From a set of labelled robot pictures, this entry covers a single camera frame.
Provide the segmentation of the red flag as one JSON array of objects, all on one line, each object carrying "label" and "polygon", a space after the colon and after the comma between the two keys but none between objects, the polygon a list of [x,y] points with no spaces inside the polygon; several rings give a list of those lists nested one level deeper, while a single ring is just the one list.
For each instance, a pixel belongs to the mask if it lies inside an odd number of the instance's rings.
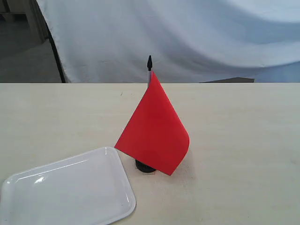
[{"label": "red flag", "polygon": [[114,147],[172,175],[188,152],[190,138],[152,67],[149,57],[148,87]]}]

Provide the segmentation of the black round flag base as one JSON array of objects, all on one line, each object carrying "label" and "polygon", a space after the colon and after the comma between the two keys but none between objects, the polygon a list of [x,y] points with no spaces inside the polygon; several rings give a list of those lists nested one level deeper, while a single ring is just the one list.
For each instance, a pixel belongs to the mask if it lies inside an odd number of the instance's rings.
[{"label": "black round flag base", "polygon": [[154,169],[138,160],[135,160],[135,166],[139,171],[141,171],[144,174],[151,174],[156,171],[156,169]]}]

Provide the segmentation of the white backdrop cloth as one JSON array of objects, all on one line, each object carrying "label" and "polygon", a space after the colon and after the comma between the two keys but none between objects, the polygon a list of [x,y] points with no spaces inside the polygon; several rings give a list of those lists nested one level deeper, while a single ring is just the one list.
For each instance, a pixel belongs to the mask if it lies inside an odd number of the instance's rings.
[{"label": "white backdrop cloth", "polygon": [[297,0],[40,0],[71,83],[300,80]]}]

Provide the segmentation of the white rectangular plastic tray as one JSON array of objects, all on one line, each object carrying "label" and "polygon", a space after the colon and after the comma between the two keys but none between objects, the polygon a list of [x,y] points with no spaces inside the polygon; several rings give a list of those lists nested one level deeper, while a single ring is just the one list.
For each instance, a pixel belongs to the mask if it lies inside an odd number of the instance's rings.
[{"label": "white rectangular plastic tray", "polygon": [[136,199],[115,148],[102,147],[7,178],[3,225],[108,225],[129,216]]}]

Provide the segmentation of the black backdrop stand pole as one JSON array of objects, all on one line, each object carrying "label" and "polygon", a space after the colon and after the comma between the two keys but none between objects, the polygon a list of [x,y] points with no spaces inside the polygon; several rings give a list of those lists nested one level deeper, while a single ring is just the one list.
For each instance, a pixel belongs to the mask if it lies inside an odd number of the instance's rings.
[{"label": "black backdrop stand pole", "polygon": [[55,58],[55,62],[56,62],[56,65],[57,65],[57,69],[58,69],[58,72],[59,72],[59,75],[60,75],[60,80],[61,80],[62,83],[66,83],[66,79],[65,79],[65,76],[64,76],[63,68],[62,68],[62,65],[61,65],[61,62],[60,62],[60,58],[59,58],[59,55],[58,55],[58,51],[57,51],[54,39],[51,35],[49,27],[48,26],[46,26],[46,27],[47,27],[47,31],[48,31],[48,39],[49,39],[49,42],[50,42],[50,45],[51,45],[51,48],[52,48],[52,51],[53,51],[53,55],[54,55],[54,58]]}]

